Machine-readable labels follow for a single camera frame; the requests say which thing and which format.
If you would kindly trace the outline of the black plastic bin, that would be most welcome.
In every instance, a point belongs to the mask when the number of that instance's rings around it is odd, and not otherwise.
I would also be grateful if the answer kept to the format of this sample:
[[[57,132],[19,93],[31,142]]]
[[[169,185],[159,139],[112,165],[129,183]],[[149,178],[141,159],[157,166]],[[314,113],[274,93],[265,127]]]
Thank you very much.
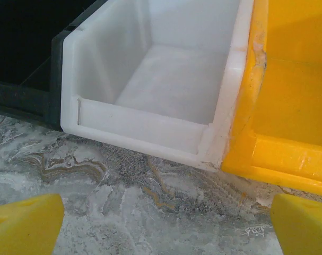
[[[0,0],[0,114],[60,130],[64,39],[107,0]]]

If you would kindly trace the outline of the yellow plastic bin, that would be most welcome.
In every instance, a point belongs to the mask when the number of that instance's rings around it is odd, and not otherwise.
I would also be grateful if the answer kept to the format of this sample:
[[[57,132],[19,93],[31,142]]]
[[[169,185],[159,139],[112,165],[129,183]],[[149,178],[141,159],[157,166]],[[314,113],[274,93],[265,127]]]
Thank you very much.
[[[322,196],[322,0],[255,0],[226,173]]]

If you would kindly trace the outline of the white plastic bin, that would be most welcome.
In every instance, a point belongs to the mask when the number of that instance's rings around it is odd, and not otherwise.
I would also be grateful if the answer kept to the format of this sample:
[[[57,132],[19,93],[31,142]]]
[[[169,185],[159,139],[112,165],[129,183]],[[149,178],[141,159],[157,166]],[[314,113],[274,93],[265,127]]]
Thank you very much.
[[[64,132],[215,172],[255,0],[108,0],[63,42]]]

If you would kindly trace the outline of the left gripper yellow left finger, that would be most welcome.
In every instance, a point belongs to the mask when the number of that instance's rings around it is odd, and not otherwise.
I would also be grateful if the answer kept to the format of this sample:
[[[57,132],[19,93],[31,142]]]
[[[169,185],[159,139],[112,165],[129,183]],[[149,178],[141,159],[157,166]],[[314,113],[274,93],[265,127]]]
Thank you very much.
[[[0,255],[52,255],[64,218],[59,194],[0,206]]]

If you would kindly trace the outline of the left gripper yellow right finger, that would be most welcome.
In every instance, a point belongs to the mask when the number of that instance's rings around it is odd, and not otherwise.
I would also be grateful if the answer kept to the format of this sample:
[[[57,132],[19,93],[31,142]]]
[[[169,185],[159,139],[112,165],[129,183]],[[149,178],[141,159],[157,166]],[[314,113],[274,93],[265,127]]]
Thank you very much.
[[[271,221],[284,255],[322,255],[322,202],[278,194]]]

